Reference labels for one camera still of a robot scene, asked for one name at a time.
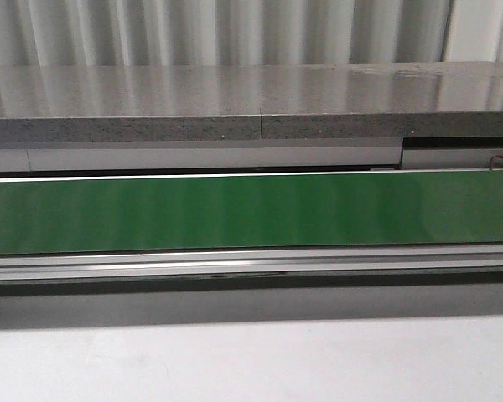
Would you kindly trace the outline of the grey stone countertop slab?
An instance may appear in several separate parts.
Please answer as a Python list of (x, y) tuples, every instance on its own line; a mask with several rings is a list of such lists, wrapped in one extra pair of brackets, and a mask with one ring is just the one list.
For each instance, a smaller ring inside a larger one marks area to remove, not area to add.
[(503, 137), (503, 63), (0, 68), (0, 143), (371, 137)]

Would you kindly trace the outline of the green conveyor belt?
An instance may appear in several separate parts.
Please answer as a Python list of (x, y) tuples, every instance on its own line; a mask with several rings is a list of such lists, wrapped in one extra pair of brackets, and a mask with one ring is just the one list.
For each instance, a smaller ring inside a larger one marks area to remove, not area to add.
[(0, 255), (503, 242), (503, 170), (0, 181)]

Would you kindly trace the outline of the white corrugated curtain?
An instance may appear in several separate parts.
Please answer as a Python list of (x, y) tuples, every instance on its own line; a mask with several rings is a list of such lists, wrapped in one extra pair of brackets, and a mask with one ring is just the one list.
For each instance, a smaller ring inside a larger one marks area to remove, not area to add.
[(503, 62), (503, 1), (0, 1), (0, 67)]

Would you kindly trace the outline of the aluminium conveyor frame rail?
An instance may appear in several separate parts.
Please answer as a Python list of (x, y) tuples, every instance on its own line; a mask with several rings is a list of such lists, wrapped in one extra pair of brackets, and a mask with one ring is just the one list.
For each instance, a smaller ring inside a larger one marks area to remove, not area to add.
[(290, 274), (503, 272), (503, 244), (193, 250), (0, 257), (0, 285)]

